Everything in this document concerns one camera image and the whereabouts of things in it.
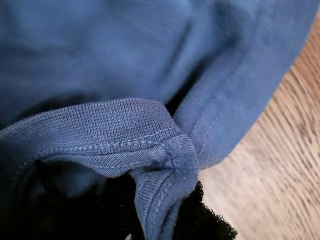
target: blue garment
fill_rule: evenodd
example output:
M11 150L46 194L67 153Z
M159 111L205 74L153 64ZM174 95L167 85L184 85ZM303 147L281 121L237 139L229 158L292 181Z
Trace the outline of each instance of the blue garment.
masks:
M170 239L198 170L223 160L264 110L317 9L318 0L2 0L1 220L19 215L35 160L64 161L74 167L56 182L70 195L129 172L146 239Z

